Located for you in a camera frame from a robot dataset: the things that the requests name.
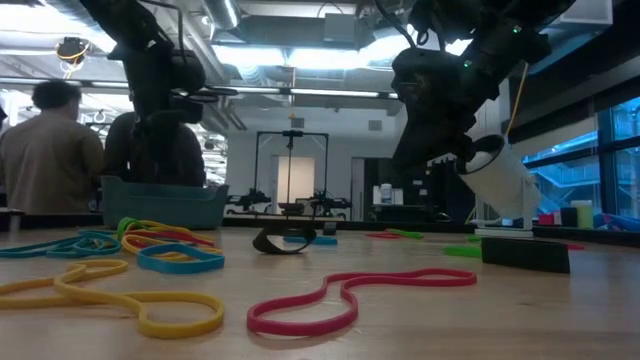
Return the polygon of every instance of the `green object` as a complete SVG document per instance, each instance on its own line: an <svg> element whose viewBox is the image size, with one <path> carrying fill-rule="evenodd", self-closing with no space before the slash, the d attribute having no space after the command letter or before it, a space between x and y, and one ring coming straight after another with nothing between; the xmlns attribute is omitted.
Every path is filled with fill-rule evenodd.
<svg viewBox="0 0 640 360"><path fill-rule="evenodd" d="M103 176L102 217L104 224L114 229L124 218L194 230L213 229L222 224L228 190L227 185L211 189L135 184L125 183L118 177Z"/></svg>
<svg viewBox="0 0 640 360"><path fill-rule="evenodd" d="M482 240L482 238L478 235L468 235L467 236L467 241L470 243L479 243Z"/></svg>
<svg viewBox="0 0 640 360"><path fill-rule="evenodd" d="M398 236L404 236L412 239L422 239L424 236L420 233L414 233L410 231L403 231L398 229L387 229L387 232L396 234Z"/></svg>
<svg viewBox="0 0 640 360"><path fill-rule="evenodd" d="M449 256L462 256L471 258L482 258L482 249L479 246L447 246L444 248L444 254Z"/></svg>

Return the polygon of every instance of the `gray shirt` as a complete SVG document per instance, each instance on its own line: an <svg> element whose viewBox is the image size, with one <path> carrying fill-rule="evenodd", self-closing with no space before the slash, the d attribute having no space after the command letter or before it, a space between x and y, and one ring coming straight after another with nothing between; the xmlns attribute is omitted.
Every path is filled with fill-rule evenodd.
<svg viewBox="0 0 640 360"><path fill-rule="evenodd" d="M102 142L88 127L41 114L0 138L0 181L9 208L27 214L88 213Z"/></svg>

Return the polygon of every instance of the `black block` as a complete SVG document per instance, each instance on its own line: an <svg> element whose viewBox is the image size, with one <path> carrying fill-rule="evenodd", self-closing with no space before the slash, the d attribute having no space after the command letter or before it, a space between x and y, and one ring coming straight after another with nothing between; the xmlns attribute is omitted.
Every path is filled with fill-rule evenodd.
<svg viewBox="0 0 640 360"><path fill-rule="evenodd" d="M482 261L528 270L571 273L567 246L549 241L483 237Z"/></svg>
<svg viewBox="0 0 640 360"><path fill-rule="evenodd" d="M338 224L335 222L326 222L324 223L324 228L322 229L322 235L325 236L333 236L336 234Z"/></svg>

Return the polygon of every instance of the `doorway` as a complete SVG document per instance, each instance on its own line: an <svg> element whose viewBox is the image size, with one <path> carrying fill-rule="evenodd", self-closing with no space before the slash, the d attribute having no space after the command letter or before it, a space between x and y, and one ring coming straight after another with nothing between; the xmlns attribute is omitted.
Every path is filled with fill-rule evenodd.
<svg viewBox="0 0 640 360"><path fill-rule="evenodd" d="M295 203L296 199L308 199L315 189L316 159L312 157L291 157L291 186L289 187L289 157L274 156L274 191L272 209L280 212L278 203Z"/></svg>

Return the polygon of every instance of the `dark hair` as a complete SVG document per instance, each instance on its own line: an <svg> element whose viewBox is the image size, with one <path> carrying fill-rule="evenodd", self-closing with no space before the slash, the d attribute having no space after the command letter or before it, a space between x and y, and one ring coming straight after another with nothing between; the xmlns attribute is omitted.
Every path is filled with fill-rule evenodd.
<svg viewBox="0 0 640 360"><path fill-rule="evenodd" d="M33 104L40 110L63 107L71 101L79 101L81 98L82 93L79 88L62 80L49 80L36 85L31 97Z"/></svg>

